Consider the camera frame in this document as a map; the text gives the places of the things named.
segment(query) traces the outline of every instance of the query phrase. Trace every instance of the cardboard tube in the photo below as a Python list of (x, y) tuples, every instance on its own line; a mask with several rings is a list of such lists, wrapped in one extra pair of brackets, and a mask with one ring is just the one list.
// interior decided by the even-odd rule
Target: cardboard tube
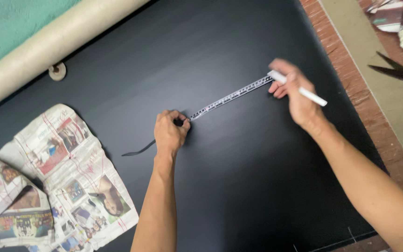
[(0, 60), (0, 101), (149, 0), (82, 0)]

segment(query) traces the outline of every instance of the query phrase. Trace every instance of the green painted wall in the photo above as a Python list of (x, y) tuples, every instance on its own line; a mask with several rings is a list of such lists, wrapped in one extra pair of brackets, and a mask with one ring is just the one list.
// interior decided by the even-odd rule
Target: green painted wall
[(0, 0), (0, 59), (80, 0)]

